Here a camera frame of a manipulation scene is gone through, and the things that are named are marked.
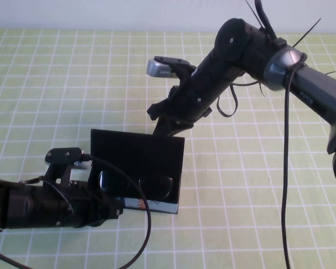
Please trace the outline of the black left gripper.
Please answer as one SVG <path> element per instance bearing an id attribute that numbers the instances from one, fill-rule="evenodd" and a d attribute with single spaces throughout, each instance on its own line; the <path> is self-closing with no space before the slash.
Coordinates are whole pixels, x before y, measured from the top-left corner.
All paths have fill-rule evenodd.
<path id="1" fill-rule="evenodd" d="M 60 227 L 98 227 L 107 220 L 118 219 L 123 213 L 121 198 L 110 197 L 101 191 L 100 173 L 100 169 L 92 167 L 87 184 L 77 182 L 60 189 L 63 199 L 58 217 Z"/>

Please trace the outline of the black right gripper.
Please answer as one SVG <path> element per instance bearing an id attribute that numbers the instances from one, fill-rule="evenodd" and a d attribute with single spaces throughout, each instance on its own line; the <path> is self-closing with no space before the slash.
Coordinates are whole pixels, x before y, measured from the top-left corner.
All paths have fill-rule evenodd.
<path id="1" fill-rule="evenodd" d="M 152 104 L 147 113 L 157 120 L 154 136 L 172 137 L 192 129 L 194 123 L 211 112 L 212 83 L 189 81 L 173 86 L 166 99 Z"/>

